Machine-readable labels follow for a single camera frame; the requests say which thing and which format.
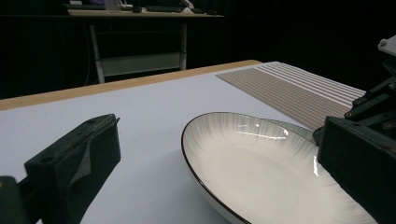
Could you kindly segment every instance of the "white plate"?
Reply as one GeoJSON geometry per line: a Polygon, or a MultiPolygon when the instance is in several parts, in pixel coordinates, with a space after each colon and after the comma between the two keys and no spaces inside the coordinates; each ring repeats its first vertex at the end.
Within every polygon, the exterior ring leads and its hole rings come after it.
{"type": "Polygon", "coordinates": [[[318,147],[291,131],[308,130],[274,122],[210,113],[186,126],[184,157],[214,208],[232,223],[376,223],[317,163],[318,147]]]}

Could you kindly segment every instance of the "white table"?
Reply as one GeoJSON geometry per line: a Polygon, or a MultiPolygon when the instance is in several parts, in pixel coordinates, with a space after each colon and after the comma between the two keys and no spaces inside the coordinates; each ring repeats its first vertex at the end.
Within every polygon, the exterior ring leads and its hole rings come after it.
{"type": "Polygon", "coordinates": [[[180,137],[191,119],[215,111],[302,125],[216,77],[262,65],[230,63],[0,101],[1,175],[22,180],[25,161],[86,119],[114,113],[121,161],[82,223],[228,223],[195,188],[180,137]]]}

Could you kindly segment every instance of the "dark background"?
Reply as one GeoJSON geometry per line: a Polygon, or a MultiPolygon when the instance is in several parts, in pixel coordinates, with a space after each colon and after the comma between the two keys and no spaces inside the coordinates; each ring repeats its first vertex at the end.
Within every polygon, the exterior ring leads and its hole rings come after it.
{"type": "MultiPolygon", "coordinates": [[[[16,1],[4,0],[0,13],[43,14],[54,9],[43,7],[43,1],[52,0],[25,0],[18,6],[16,1]]],[[[391,0],[192,2],[232,20],[189,25],[188,68],[250,59],[278,61],[365,91],[390,77],[382,65],[389,56],[377,45],[396,35],[391,0]]],[[[133,4],[177,6],[178,0],[133,4]]],[[[169,33],[132,33],[148,29],[145,24],[98,26],[99,32],[112,33],[98,36],[101,56],[178,49],[174,26],[159,21],[151,28],[169,33]]],[[[97,82],[88,26],[5,23],[0,38],[0,98],[97,82]]]]}

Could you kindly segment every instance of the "wooden table edge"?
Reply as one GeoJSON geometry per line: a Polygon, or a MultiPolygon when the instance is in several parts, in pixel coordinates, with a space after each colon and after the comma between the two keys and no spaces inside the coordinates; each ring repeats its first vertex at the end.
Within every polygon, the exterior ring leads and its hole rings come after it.
{"type": "Polygon", "coordinates": [[[170,12],[147,12],[132,13],[131,11],[117,11],[108,12],[105,10],[67,10],[70,16],[79,17],[136,17],[136,18],[222,18],[221,15],[207,15],[207,14],[183,14],[183,13],[170,13],[170,12]]]}
{"type": "Polygon", "coordinates": [[[246,60],[235,63],[224,63],[219,65],[212,65],[208,67],[201,67],[201,68],[189,69],[184,71],[165,73],[165,74],[149,76],[149,77],[131,78],[122,81],[108,82],[104,84],[97,84],[86,87],[78,87],[78,88],[67,89],[62,91],[51,91],[51,92],[34,94],[34,95],[9,98],[9,99],[0,100],[0,110],[13,109],[28,105],[40,105],[44,103],[72,99],[86,95],[93,95],[96,93],[116,91],[116,90],[122,90],[137,86],[153,84],[153,83],[170,81],[183,77],[193,77],[205,73],[218,72],[222,70],[249,66],[258,63],[261,62],[255,60],[246,60]]]}

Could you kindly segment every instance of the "screw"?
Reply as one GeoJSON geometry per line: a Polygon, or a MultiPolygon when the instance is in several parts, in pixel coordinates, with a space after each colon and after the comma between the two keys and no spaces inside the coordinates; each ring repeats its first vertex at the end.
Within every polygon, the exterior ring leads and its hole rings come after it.
{"type": "Polygon", "coordinates": [[[390,83],[389,84],[389,87],[391,88],[391,89],[396,89],[396,83],[394,83],[394,82],[392,82],[392,83],[390,83]]]}
{"type": "Polygon", "coordinates": [[[392,127],[392,123],[390,122],[386,122],[382,125],[382,127],[384,127],[385,129],[391,128],[392,127]]]}

